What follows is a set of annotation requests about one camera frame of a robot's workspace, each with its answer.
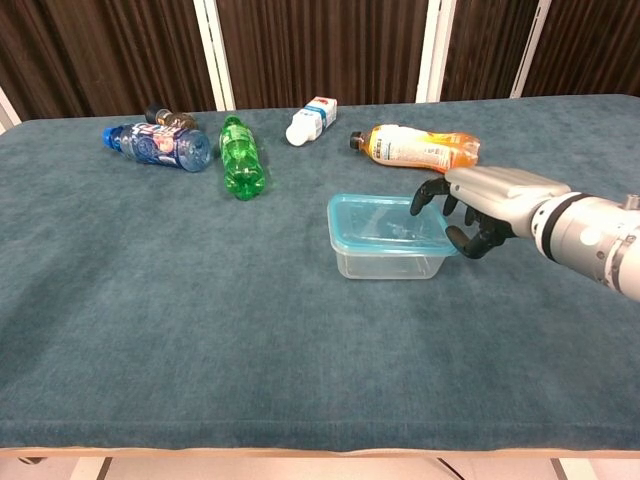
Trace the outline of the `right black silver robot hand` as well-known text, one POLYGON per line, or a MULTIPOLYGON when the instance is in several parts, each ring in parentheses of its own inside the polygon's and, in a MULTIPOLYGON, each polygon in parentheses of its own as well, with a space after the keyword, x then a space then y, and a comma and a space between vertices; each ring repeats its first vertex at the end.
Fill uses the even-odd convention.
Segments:
POLYGON ((418 215, 434 197, 444 195, 443 214, 458 203, 466 206, 464 223, 479 225, 468 237, 456 226, 446 228, 453 246, 469 259, 480 259, 509 238, 532 238, 532 221, 545 202, 571 192, 561 182, 525 170, 497 166, 457 167, 425 181, 415 192, 410 214, 418 215))

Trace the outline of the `clear plastic container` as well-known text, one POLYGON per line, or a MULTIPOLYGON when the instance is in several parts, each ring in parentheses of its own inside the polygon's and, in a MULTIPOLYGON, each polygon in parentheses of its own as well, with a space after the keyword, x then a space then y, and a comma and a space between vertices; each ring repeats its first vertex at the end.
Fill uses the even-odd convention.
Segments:
POLYGON ((332 248, 339 272, 352 280, 427 280, 457 254, 451 245, 406 251, 348 249, 338 244, 332 248))

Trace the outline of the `blue container lid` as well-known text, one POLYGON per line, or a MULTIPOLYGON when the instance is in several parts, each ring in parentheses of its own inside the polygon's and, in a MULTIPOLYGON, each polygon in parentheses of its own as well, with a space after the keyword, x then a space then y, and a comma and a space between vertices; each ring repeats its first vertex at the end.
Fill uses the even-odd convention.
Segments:
POLYGON ((411 203, 406 196, 333 196, 327 206, 333 249, 350 256, 455 256, 442 213, 429 204, 412 216, 411 203))

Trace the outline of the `orange juice plastic bottle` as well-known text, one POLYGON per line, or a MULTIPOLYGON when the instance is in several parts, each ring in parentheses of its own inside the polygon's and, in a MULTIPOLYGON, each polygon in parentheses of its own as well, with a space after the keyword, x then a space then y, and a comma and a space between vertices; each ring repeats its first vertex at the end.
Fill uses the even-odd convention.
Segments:
POLYGON ((428 132, 383 124, 369 132, 352 132, 349 145, 384 166, 446 173, 452 168, 475 166, 481 142, 463 132, 428 132))

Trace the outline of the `white milk carton bottle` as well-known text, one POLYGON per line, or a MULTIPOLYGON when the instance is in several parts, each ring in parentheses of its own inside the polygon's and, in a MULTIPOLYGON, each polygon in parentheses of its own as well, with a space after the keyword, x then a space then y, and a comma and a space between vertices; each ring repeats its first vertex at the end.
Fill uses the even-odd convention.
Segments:
POLYGON ((292 117, 286 129, 287 141, 296 147, 315 141, 337 117, 337 100, 316 96, 292 117))

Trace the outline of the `green plastic soda bottle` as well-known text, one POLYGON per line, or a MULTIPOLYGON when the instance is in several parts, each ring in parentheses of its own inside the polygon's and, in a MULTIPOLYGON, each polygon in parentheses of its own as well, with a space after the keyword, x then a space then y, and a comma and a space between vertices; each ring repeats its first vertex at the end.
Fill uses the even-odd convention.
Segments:
POLYGON ((265 188, 266 175, 249 127, 235 115, 226 117, 219 137, 224 185, 237 199, 248 201, 265 188))

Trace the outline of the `small dark glass bottle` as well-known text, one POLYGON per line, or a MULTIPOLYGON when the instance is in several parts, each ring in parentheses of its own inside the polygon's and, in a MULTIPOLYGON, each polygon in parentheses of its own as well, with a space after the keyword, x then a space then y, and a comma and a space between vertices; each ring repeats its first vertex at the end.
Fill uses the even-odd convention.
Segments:
POLYGON ((172 112, 167 107, 152 104, 146 108, 145 119, 148 123, 168 127, 197 130, 199 128, 195 118, 187 113, 172 112))

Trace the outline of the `blue plastic drink bottle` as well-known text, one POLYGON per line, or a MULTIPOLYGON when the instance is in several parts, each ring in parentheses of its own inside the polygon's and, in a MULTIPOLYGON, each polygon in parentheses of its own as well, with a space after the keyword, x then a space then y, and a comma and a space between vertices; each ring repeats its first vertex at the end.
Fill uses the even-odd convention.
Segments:
POLYGON ((196 173, 208 167, 212 148, 199 130, 135 123, 105 128, 103 144, 142 164, 159 165, 196 173))

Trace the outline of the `teal velvet tablecloth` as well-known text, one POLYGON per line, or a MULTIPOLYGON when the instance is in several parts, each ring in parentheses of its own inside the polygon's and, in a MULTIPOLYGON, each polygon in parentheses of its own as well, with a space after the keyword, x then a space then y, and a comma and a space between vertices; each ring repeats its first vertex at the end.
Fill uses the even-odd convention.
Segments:
POLYGON ((245 110, 268 184, 231 196, 104 147, 118 117, 0 135, 0 448, 640 450, 640 303, 513 239, 424 281, 343 277, 327 204, 410 196, 355 130, 464 131, 486 164, 640 193, 640 98, 342 106, 290 146, 245 110))

